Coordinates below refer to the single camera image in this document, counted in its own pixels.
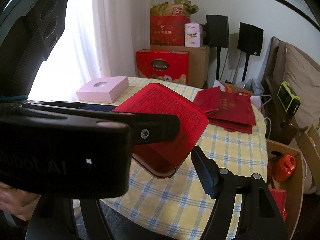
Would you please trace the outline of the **person's left hand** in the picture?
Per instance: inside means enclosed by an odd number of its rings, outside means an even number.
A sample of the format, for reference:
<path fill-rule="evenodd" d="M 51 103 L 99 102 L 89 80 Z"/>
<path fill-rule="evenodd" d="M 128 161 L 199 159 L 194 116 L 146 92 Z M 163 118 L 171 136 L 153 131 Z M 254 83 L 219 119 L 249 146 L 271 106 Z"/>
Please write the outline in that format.
<path fill-rule="evenodd" d="M 40 198 L 39 194 L 15 189 L 5 183 L 1 183 L 1 210 L 23 221 L 31 219 Z"/>

